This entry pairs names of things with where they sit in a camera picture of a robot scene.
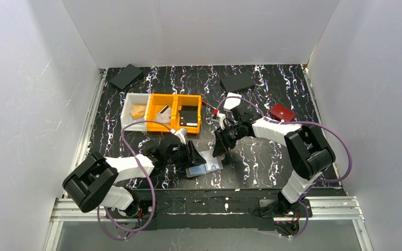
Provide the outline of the grey card holder blue inside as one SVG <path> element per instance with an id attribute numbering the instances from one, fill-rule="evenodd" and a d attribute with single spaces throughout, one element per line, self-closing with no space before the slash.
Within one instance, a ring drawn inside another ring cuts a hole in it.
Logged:
<path id="1" fill-rule="evenodd" d="M 206 161 L 206 163 L 187 168 L 186 177 L 192 178 L 223 170 L 224 166 L 221 159 L 218 156 L 213 157 L 213 151 L 214 150 L 211 149 L 200 152 L 201 157 Z"/>

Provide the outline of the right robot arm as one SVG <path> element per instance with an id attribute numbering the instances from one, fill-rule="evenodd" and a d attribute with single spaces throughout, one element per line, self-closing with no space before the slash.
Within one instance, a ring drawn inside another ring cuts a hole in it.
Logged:
<path id="1" fill-rule="evenodd" d="M 245 137 L 267 139 L 287 148 L 293 167 L 292 174 L 278 194 L 281 206 L 299 203 L 314 181 L 336 160 L 335 153 L 322 130 L 315 124 L 284 124 L 253 113 L 244 104 L 231 109 L 235 123 L 214 131 L 212 156 L 229 152 Z"/>

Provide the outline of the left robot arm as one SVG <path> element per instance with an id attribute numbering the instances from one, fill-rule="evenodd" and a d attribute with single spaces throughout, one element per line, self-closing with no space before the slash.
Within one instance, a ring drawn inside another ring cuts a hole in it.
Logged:
<path id="1" fill-rule="evenodd" d="M 133 195 L 115 184 L 134 178 L 148 178 L 162 172 L 167 165 L 190 168 L 206 164 L 206 160 L 190 140 L 167 135 L 159 144 L 131 157 L 104 157 L 91 153 L 63 181 L 62 188 L 83 212 L 99 206 L 127 210 Z"/>

